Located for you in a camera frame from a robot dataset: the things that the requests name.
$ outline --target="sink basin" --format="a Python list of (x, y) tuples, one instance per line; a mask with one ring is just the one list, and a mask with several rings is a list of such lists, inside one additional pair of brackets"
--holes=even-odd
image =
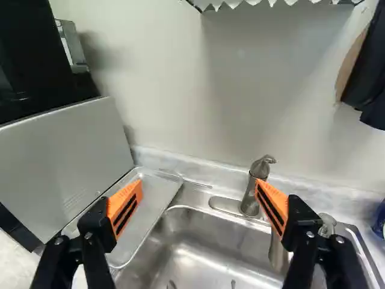
[(170, 208), (117, 288), (280, 288), (268, 259), (270, 234), (192, 208)]
[[(183, 185), (131, 260), (113, 270), (117, 288), (281, 288), (268, 258), (270, 225), (213, 210), (212, 196)], [(338, 223), (336, 233), (353, 242), (370, 288), (383, 288), (357, 228)]]

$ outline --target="countertop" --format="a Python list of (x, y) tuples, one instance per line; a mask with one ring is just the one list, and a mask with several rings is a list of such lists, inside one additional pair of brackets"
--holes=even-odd
[[(223, 196), (241, 199), (247, 185), (248, 168), (186, 157), (134, 146), (134, 161), (150, 169), (178, 173), (187, 182), (193, 182)], [(274, 174), (269, 182), (286, 194), (302, 197), (317, 213), (331, 214), (339, 222), (356, 225), (385, 279), (385, 241), (370, 229), (372, 215), (385, 193), (338, 187), (308, 179)], [(0, 284), (7, 289), (29, 288), (39, 256), (29, 253), (0, 230)], [(87, 288), (82, 267), (76, 272), (74, 289)]]

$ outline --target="paper towel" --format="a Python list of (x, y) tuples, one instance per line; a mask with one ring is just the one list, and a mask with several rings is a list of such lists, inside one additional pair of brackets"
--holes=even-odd
[[(246, 2), (252, 6), (257, 5), (261, 1), (269, 1), (269, 5), (271, 7), (274, 6), (274, 4), (277, 1), (285, 1), (288, 5), (293, 5), (299, 0), (189, 0), (193, 5), (195, 5), (197, 8), (201, 9), (201, 11), (206, 11), (206, 10), (215, 10), (218, 11), (222, 6), (228, 6), (231, 9), (235, 9), (237, 6), (240, 5), (242, 2)], [(318, 3), (319, 1), (322, 0), (307, 0), (310, 1), (311, 3)], [(324, 0), (328, 1), (331, 4), (338, 4), (340, 0)], [(360, 0), (352, 0), (352, 4), (359, 2)]]

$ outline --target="metal tray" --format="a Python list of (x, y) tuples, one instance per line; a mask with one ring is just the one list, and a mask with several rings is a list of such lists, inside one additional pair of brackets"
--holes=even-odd
[[(180, 176), (136, 167), (101, 196), (110, 197), (137, 179), (142, 180), (143, 199), (118, 239), (114, 250), (106, 254), (108, 264), (115, 269), (123, 268), (130, 262), (183, 183)], [(76, 224), (81, 216), (82, 214), (69, 223), (62, 230), (62, 234), (70, 238), (78, 236)]]

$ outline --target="orange gripper pad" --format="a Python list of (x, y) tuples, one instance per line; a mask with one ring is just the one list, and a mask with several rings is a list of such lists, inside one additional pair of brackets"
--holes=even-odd
[(282, 240), (289, 217), (288, 197), (267, 182), (257, 179), (255, 197)]
[(108, 198), (107, 217), (111, 222), (116, 240), (121, 236), (142, 198), (140, 179), (128, 184)]

